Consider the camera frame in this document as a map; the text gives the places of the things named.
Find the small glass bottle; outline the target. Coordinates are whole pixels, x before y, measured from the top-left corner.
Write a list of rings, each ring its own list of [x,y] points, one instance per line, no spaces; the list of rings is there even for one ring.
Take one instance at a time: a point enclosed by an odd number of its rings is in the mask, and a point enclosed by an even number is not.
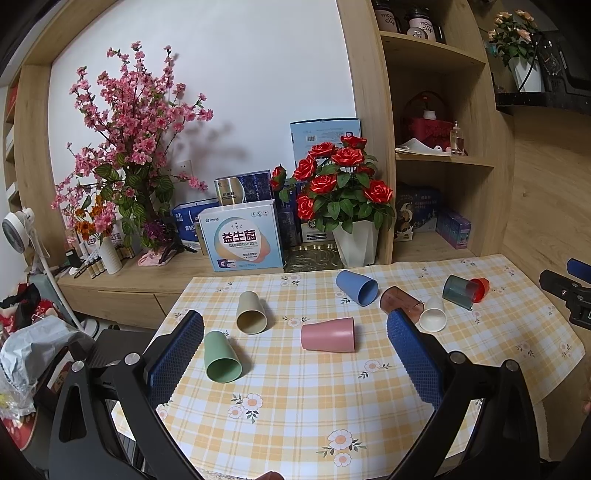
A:
[[[450,149],[454,155],[463,156],[465,154],[465,138],[458,121],[455,121],[454,127],[450,131]]]

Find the blue plastic cup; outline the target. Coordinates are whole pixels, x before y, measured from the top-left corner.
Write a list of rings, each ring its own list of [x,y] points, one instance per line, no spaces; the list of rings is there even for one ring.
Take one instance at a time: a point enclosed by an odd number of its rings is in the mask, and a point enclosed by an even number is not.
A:
[[[339,272],[335,278],[335,284],[349,299],[361,307],[372,304],[379,293],[379,285],[376,280],[348,270]]]

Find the white probiotic box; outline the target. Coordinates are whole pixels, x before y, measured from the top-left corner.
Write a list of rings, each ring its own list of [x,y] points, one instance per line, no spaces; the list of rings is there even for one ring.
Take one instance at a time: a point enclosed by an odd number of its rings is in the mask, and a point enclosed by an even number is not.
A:
[[[212,207],[197,219],[214,272],[283,269],[273,200]]]

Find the pink plastic cup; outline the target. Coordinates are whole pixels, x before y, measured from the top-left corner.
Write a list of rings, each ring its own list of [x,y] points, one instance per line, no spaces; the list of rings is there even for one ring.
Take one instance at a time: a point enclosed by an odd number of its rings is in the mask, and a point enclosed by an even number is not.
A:
[[[301,347],[329,353],[355,352],[356,326],[353,317],[304,325],[301,327]]]

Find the pink cherry blossom arrangement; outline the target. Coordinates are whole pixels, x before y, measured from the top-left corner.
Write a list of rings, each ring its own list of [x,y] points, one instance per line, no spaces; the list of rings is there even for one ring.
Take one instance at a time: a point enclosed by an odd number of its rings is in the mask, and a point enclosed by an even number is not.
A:
[[[55,187],[52,209],[82,240],[103,243],[120,227],[125,244],[139,239],[147,250],[174,241],[169,215],[176,185],[207,186],[192,174],[169,169],[168,154],[176,137],[191,123],[211,121],[204,94],[184,99],[186,86],[174,76],[176,55],[165,46],[161,73],[149,71],[140,42],[129,51],[110,48],[120,63],[117,75],[101,72],[89,81],[86,67],[76,71],[69,94],[85,126],[99,136],[69,153],[73,171]]]

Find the beige plastic cup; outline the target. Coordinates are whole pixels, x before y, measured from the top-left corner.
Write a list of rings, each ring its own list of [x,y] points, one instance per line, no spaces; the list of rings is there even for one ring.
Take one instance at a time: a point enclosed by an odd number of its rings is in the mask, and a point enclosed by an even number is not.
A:
[[[247,335],[256,335],[266,330],[266,312],[256,292],[245,291],[240,294],[236,308],[236,326]]]

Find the gold patterned tray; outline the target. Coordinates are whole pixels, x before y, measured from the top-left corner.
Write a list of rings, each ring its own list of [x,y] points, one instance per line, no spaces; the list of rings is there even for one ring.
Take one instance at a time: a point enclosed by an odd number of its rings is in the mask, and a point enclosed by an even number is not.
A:
[[[287,253],[287,273],[342,269],[341,257],[335,243],[303,244]]]

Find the wooden shelf unit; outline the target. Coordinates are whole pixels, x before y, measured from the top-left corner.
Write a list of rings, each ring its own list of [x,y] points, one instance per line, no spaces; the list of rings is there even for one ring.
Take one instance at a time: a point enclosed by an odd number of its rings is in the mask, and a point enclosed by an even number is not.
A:
[[[399,32],[376,1],[338,5],[356,116],[394,190],[398,221],[379,259],[431,261],[496,254],[508,224],[514,173],[511,121],[466,1],[396,1]]]

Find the blue white carton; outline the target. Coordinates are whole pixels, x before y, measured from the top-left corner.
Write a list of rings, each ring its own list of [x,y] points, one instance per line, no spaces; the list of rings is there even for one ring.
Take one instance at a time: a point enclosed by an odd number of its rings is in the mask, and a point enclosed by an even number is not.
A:
[[[201,249],[197,238],[197,232],[195,232],[195,224],[198,222],[198,214],[207,208],[214,208],[218,205],[218,200],[216,198],[211,198],[182,203],[171,210],[178,237],[185,247],[197,251]]]

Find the teal translucent cup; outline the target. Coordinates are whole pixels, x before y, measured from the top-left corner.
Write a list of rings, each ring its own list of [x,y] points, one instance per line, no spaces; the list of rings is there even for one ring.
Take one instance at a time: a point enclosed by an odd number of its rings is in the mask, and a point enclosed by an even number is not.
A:
[[[450,275],[444,284],[442,296],[459,307],[471,310],[478,292],[478,283]]]

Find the pink jar on shelf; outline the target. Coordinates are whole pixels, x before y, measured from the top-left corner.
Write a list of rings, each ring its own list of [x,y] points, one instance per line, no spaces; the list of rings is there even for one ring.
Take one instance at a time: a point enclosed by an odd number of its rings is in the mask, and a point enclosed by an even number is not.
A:
[[[435,26],[431,20],[431,16],[426,9],[420,7],[412,7],[408,11],[408,34],[419,37],[422,33],[424,39],[436,42]]]

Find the red plastic cup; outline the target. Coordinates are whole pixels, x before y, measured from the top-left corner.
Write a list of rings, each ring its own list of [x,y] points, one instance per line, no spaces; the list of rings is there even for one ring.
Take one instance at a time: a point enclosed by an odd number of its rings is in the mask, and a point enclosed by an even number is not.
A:
[[[471,279],[467,287],[467,291],[470,293],[474,303],[480,303],[486,297],[489,290],[490,282],[484,277]]]

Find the purple small box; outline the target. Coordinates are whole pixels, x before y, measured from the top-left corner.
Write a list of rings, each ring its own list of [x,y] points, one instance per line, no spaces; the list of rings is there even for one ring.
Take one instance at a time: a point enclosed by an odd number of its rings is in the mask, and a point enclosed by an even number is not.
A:
[[[472,223],[456,212],[438,216],[436,232],[455,249],[467,249]]]

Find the dark jar on shelf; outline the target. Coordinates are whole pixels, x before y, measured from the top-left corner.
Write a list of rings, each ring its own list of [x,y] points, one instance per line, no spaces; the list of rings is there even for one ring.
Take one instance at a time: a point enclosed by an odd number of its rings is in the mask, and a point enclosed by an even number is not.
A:
[[[373,0],[372,5],[379,29],[385,32],[400,33],[400,27],[389,0]]]

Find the white dish on shelf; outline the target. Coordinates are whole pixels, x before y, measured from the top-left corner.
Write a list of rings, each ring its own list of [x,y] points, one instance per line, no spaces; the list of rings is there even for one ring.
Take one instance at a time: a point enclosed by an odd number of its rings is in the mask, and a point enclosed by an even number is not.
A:
[[[446,155],[447,152],[439,145],[435,147],[429,147],[417,138],[413,137],[407,142],[396,147],[396,151],[399,153],[407,154],[423,154],[423,155]]]

